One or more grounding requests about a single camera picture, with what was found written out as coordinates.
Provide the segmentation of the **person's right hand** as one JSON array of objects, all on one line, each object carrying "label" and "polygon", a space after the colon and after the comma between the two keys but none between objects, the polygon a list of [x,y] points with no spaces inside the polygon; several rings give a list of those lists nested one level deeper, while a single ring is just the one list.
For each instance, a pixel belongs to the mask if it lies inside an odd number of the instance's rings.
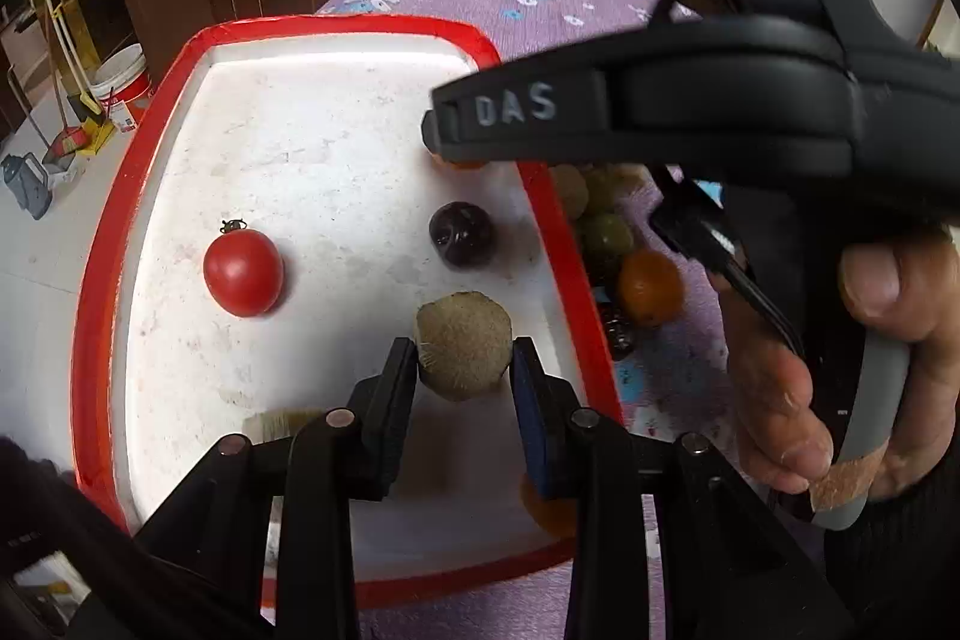
[{"label": "person's right hand", "polygon": [[[911,244],[861,245],[839,264],[839,292],[856,320],[911,347],[895,427],[871,486],[893,497],[934,470],[955,434],[958,411],[958,252],[940,232]],[[809,370],[726,281],[721,304],[727,374],[734,383],[742,471],[786,494],[827,474],[833,442],[812,413]]]}]

